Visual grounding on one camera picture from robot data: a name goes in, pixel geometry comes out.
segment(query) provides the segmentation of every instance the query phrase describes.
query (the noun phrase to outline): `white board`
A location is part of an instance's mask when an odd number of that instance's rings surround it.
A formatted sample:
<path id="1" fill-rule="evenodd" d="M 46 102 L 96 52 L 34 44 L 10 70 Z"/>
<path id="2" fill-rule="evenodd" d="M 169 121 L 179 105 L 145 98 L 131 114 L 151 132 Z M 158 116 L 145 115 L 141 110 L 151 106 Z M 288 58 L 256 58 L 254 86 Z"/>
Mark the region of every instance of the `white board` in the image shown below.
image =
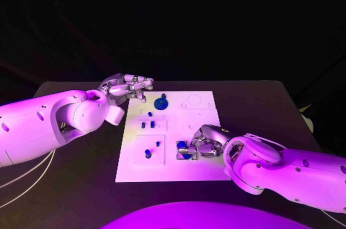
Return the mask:
<path id="1" fill-rule="evenodd" d="M 167 108 L 157 110 L 154 101 L 163 93 Z M 137 99 L 128 103 L 115 182 L 231 180 L 223 173 L 222 156 L 177 160 L 176 142 L 190 144 L 203 124 L 220 126 L 212 91 L 148 91 L 144 95 L 145 103 Z"/>

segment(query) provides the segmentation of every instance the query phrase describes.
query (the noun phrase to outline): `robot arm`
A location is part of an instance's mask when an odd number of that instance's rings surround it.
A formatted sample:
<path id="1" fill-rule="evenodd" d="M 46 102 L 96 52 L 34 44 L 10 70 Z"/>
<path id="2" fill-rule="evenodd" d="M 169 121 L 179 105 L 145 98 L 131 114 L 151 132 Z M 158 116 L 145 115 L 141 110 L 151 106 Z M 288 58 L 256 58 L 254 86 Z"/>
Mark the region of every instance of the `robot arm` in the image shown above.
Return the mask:
<path id="1" fill-rule="evenodd" d="M 248 193 L 271 189 L 295 203 L 346 213 L 344 158 L 288 149 L 252 134 L 236 136 L 213 125 L 200 127 L 189 148 L 179 152 L 206 158 L 222 154 L 223 172 Z"/>
<path id="2" fill-rule="evenodd" d="M 151 78 L 115 74 L 98 89 L 69 90 L 0 107 L 0 167 L 26 162 L 108 121 L 118 125 L 127 98 L 145 102 L 141 88 L 153 89 Z"/>

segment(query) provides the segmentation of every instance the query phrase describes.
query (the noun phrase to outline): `gray table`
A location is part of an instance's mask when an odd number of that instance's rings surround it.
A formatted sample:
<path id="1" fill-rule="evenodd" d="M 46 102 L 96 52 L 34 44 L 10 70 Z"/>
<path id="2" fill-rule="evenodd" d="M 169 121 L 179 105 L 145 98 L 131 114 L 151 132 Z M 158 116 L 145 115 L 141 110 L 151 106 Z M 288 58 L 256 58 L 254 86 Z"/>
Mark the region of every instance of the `gray table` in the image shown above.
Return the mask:
<path id="1" fill-rule="evenodd" d="M 98 84 L 46 82 L 34 96 L 68 90 L 86 91 Z M 157 81 L 154 91 L 212 91 L 223 128 L 252 133 L 288 148 L 320 152 L 278 81 Z M 121 107 L 127 110 L 128 102 Z M 118 126 L 105 122 L 96 131 L 56 150 L 40 182 L 19 200 L 0 209 L 0 228 L 94 229 L 141 208 L 180 201 L 242 205 L 313 228 L 340 228 L 318 209 L 290 202 L 268 189 L 261 195 L 251 195 L 232 181 L 115 183 L 124 126 L 125 118 Z M 42 157 L 0 168 L 0 184 L 26 172 L 40 160 Z M 32 185 L 43 169 L 45 166 L 1 189 L 0 204 Z M 344 215 L 333 215 L 344 221 Z"/>

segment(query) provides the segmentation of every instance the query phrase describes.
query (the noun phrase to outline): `robotic hand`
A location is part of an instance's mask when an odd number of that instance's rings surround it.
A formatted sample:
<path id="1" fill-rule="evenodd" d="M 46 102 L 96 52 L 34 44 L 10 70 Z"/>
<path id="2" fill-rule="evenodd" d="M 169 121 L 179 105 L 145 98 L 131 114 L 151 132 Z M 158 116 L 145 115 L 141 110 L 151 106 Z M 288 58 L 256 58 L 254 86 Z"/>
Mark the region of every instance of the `robotic hand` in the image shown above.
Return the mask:
<path id="1" fill-rule="evenodd" d="M 145 102 L 143 88 L 151 78 L 115 74 L 96 89 L 69 90 L 0 107 L 0 167 L 26 162 L 73 139 L 95 131 L 108 121 L 118 125 L 127 98 Z"/>
<path id="2" fill-rule="evenodd" d="M 295 203 L 346 213 L 344 158 L 288 149 L 249 133 L 236 136 L 215 125 L 203 125 L 177 151 L 205 158 L 222 154 L 223 172 L 248 193 L 271 189 Z"/>

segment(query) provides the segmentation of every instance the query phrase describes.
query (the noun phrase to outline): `cable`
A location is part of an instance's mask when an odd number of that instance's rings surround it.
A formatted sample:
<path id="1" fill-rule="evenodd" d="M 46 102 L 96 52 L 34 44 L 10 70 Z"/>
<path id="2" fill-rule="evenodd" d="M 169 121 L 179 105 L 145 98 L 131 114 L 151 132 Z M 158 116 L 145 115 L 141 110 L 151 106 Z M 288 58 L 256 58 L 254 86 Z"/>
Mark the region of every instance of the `cable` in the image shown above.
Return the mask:
<path id="1" fill-rule="evenodd" d="M 43 171 L 40 177 L 37 178 L 36 182 L 32 184 L 32 186 L 26 189 L 26 191 L 24 191 L 13 200 L 10 200 L 7 203 L 4 203 L 4 204 L 0 206 L 0 208 L 3 208 L 6 205 L 9 205 L 11 202 L 14 202 L 14 201 L 27 193 L 27 191 L 33 188 L 33 186 L 36 185 L 36 183 L 37 183 L 39 180 L 42 179 L 42 177 L 43 177 L 43 175 L 45 175 L 45 173 L 46 173 L 46 171 L 47 171 L 47 169 L 49 169 L 49 165 L 50 165 L 50 162 L 52 162 L 52 160 L 53 160 L 55 153 L 56 153 L 56 150 L 52 151 L 50 161 L 49 161 L 49 163 L 47 163 L 47 165 L 46 165 L 45 171 Z"/>
<path id="2" fill-rule="evenodd" d="M 340 223 L 323 210 L 321 210 L 321 212 L 323 212 L 340 225 L 343 225 L 343 226 L 346 227 L 346 225 L 344 225 L 343 223 Z"/>
<path id="3" fill-rule="evenodd" d="M 47 154 L 47 156 L 45 157 L 45 159 L 42 160 L 42 162 L 22 175 L 19 176 L 14 180 L 9 181 L 6 184 L 3 184 L 0 186 L 0 188 L 6 187 L 7 185 L 10 185 L 14 181 L 17 181 L 22 177 L 24 177 L 40 165 L 42 163 L 47 160 L 49 156 L 52 155 L 53 151 L 50 151 L 50 153 Z"/>

